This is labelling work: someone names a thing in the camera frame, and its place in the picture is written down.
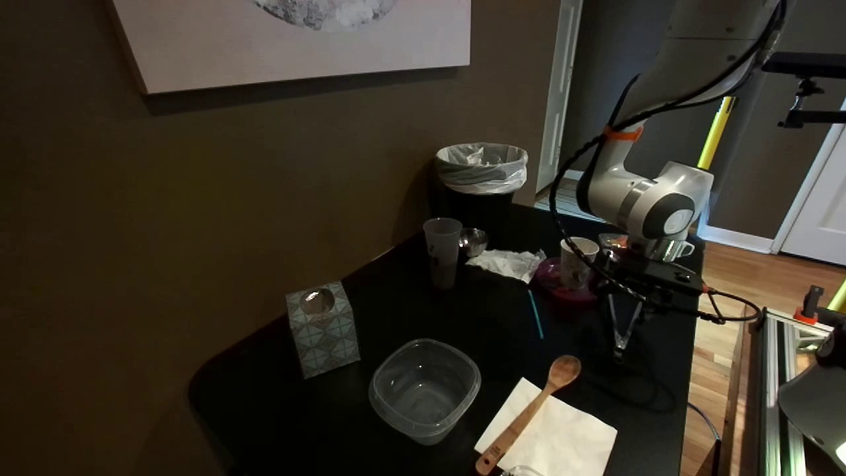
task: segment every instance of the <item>door frame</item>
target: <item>door frame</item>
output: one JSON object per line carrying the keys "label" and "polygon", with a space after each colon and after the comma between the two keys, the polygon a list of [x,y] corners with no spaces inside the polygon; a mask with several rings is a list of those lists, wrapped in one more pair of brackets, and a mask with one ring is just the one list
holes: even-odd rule
{"label": "door frame", "polygon": [[802,208],[807,206],[818,180],[823,177],[826,164],[834,158],[836,146],[846,139],[846,125],[831,125],[815,162],[812,168],[803,175],[802,187],[783,220],[783,225],[777,228],[774,238],[771,238],[771,253],[781,253],[785,247],[789,236],[793,232],[793,225],[798,222]]}
{"label": "door frame", "polygon": [[544,131],[543,131],[543,142],[539,142],[539,156],[534,162],[534,192],[544,189],[555,180],[559,165],[560,165],[560,139],[564,139],[568,93],[572,93],[575,64],[577,64],[577,49],[580,49],[582,8],[585,8],[585,0],[560,0],[560,6],[559,6]]}

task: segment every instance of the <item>tissue box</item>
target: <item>tissue box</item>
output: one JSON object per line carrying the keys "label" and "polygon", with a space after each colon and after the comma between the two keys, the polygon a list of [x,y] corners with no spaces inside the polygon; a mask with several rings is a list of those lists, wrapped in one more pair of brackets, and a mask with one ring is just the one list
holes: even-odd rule
{"label": "tissue box", "polygon": [[360,359],[354,311],[341,283],[289,292],[285,303],[304,378]]}

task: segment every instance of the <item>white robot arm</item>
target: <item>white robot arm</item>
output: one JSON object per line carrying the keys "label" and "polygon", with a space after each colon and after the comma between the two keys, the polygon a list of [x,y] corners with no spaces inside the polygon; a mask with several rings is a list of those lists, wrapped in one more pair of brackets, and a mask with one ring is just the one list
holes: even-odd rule
{"label": "white robot arm", "polygon": [[654,114],[720,99],[765,64],[789,0],[680,0],[654,65],[630,82],[580,181],[580,206],[623,229],[649,258],[674,262],[713,177],[668,162],[658,177],[626,168]]}

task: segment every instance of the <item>white napkin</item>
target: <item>white napkin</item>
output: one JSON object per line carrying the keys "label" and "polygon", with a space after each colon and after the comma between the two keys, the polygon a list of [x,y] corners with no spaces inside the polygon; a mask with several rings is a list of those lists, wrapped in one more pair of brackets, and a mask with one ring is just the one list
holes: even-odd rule
{"label": "white napkin", "polygon": [[[474,450],[482,455],[536,394],[539,388],[520,378]],[[506,452],[499,468],[508,470],[528,464],[539,476],[602,476],[613,441],[613,425],[547,396],[523,434]]]}
{"label": "white napkin", "polygon": [[469,263],[528,283],[543,258],[544,258],[543,251],[528,253],[528,251],[487,247],[474,258],[469,258]]}

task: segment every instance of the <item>small bowl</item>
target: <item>small bowl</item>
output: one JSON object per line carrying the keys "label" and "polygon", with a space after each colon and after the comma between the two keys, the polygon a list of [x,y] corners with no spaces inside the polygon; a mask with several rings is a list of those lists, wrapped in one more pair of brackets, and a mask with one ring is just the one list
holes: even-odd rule
{"label": "small bowl", "polygon": [[417,444],[440,444],[482,388],[475,361],[434,339],[412,339],[371,378],[371,407]]}

